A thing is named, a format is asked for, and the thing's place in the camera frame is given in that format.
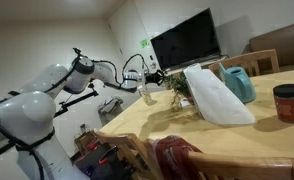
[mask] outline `flat screen tv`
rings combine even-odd
[[[210,9],[151,39],[160,68],[169,70],[221,54]]]

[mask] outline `chair backrest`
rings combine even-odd
[[[102,144],[107,143],[111,147],[118,147],[118,157],[126,158],[136,168],[134,179],[163,179],[158,163],[155,161],[152,146],[147,141],[142,142],[131,133],[111,135],[94,130],[94,134]]]
[[[220,63],[226,69],[232,66],[241,66],[246,70],[248,76],[259,76],[261,74],[258,63],[259,61],[270,61],[273,73],[279,72],[278,59],[275,49],[243,54],[220,61]],[[211,64],[208,68],[215,74],[219,71],[218,63]]]
[[[228,157],[197,152],[189,152],[188,158],[203,179],[294,179],[291,158]]]

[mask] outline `tv stand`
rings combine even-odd
[[[181,72],[183,71],[185,68],[187,68],[188,66],[192,65],[192,64],[200,64],[200,66],[202,68],[208,68],[209,65],[213,64],[213,63],[216,63],[216,62],[219,62],[219,61],[222,61],[222,60],[225,60],[227,59],[227,56],[226,55],[219,55],[219,56],[215,56],[215,57],[210,57],[208,59],[200,59],[200,60],[194,60],[194,61],[191,61],[189,63],[184,63],[184,64],[180,64],[180,65],[177,65],[177,66],[174,66],[173,68],[170,68],[170,69],[166,69],[164,70],[165,71],[165,74],[166,75],[171,75],[171,74],[176,74],[178,72]]]

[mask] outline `red jar lid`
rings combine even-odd
[[[274,95],[281,98],[294,97],[294,84],[282,84],[274,87]]]

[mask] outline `ceiling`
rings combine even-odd
[[[0,0],[0,22],[106,18],[125,0]]]

